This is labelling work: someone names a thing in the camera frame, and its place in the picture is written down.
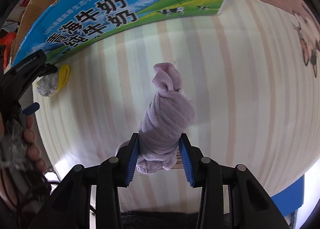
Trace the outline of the left hand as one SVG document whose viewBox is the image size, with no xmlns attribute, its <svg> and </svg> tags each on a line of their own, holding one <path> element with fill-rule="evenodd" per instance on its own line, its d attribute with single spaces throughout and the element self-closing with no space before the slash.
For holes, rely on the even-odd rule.
<svg viewBox="0 0 320 229">
<path fill-rule="evenodd" d="M 24 124 L 1 115 L 1 198 L 13 209 L 42 202 L 52 188 L 44 176 L 47 164 L 35 143 L 33 118 L 26 116 Z"/>
</svg>

